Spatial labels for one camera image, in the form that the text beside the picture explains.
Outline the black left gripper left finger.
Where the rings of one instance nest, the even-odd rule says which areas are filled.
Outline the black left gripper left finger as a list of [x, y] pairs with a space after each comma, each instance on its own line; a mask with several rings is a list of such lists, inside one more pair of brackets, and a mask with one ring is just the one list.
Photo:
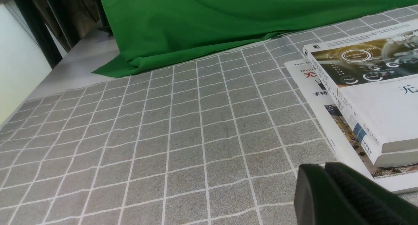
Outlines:
[[298, 225], [368, 224], [320, 165], [299, 166], [294, 209]]

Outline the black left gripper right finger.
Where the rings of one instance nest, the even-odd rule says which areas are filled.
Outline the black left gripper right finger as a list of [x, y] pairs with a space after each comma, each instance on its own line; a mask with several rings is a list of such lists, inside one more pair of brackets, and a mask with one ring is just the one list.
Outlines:
[[343, 163], [326, 163], [325, 171], [369, 225], [416, 225], [417, 206], [386, 190]]

